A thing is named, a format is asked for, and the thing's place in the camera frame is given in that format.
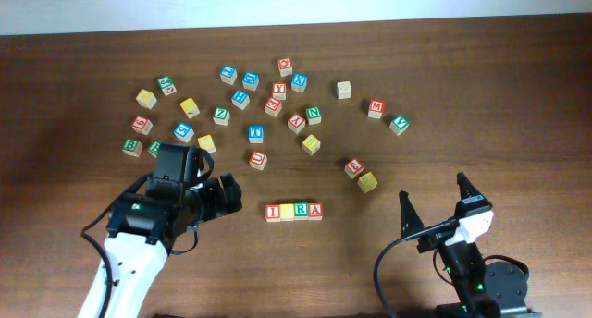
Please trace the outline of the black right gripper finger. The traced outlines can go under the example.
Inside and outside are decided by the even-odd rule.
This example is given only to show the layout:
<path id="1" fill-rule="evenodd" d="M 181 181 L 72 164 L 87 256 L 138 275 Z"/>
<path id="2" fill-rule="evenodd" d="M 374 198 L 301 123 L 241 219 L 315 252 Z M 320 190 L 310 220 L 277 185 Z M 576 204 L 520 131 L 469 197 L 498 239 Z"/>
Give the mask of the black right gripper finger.
<path id="1" fill-rule="evenodd" d="M 481 193 L 463 172 L 458 173 L 456 178 L 462 202 L 477 202 L 481 200 Z"/>
<path id="2" fill-rule="evenodd" d="M 409 199 L 409 193 L 401 190 L 399 192 L 401 208 L 401 237 L 407 238 L 425 229 L 425 225 L 417 214 Z"/>

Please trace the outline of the red I wooden block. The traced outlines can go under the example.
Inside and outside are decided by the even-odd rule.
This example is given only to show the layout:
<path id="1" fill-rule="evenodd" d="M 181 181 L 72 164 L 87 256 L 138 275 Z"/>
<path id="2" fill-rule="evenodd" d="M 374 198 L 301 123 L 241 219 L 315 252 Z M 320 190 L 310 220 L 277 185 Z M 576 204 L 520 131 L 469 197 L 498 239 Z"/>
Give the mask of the red I wooden block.
<path id="1" fill-rule="evenodd" d="M 265 207 L 265 220 L 266 222 L 279 222 L 280 217 L 280 206 L 277 204 L 268 204 Z"/>

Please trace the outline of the yellow O wooden block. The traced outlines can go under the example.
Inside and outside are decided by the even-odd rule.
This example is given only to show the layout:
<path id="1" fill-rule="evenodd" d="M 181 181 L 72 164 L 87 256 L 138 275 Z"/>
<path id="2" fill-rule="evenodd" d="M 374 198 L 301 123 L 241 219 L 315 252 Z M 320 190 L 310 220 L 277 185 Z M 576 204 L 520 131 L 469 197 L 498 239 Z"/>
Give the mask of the yellow O wooden block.
<path id="1" fill-rule="evenodd" d="M 279 205 L 279 215 L 280 220 L 284 221 L 293 221 L 295 219 L 295 210 L 293 203 L 285 203 Z"/>

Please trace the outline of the green R wooden block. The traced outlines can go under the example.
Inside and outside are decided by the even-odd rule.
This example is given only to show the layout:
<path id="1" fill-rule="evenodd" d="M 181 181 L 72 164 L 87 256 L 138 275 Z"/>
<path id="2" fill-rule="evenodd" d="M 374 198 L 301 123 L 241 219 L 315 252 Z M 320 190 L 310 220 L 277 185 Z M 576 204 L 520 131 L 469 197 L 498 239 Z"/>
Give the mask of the green R wooden block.
<path id="1" fill-rule="evenodd" d="M 295 202 L 293 206 L 295 220 L 307 220 L 309 218 L 309 207 L 307 202 Z"/>

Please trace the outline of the red A wooden block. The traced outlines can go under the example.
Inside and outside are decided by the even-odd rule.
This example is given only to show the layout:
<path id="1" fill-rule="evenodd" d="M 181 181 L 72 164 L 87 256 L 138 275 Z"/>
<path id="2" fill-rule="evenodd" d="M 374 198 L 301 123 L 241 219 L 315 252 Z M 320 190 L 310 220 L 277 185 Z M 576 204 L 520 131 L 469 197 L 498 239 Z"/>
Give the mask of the red A wooden block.
<path id="1" fill-rule="evenodd" d="M 311 202 L 308 204 L 308 219 L 322 220 L 324 215 L 323 204 L 320 202 Z"/>

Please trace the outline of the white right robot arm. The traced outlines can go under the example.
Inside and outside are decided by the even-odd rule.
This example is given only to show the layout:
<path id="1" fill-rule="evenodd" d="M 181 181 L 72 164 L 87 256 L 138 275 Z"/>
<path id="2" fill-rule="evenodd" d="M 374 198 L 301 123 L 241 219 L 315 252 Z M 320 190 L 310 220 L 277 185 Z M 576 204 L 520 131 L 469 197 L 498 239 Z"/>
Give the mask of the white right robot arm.
<path id="1" fill-rule="evenodd" d="M 438 317 L 540 317 L 526 305 L 529 269 L 503 255 L 483 256 L 478 237 L 491 227 L 492 203 L 464 173 L 457 175 L 460 200 L 449 219 L 426 227 L 415 211 L 409 193 L 399 193 L 401 238 L 416 239 L 420 253 L 440 256 L 459 301 L 436 307 Z"/>

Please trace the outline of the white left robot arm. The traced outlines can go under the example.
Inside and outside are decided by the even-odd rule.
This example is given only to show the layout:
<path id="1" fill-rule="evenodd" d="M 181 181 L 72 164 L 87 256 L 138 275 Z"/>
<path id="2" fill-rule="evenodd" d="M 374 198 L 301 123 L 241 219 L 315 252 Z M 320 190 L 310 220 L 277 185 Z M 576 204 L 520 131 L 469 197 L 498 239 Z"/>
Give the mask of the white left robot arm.
<path id="1" fill-rule="evenodd" d="M 101 257 L 81 317 L 135 317 L 177 237 L 238 212 L 241 186 L 231 174 L 213 177 L 214 160 L 199 147 L 163 143 L 153 172 L 139 177 L 102 212 L 104 243 L 82 229 Z"/>

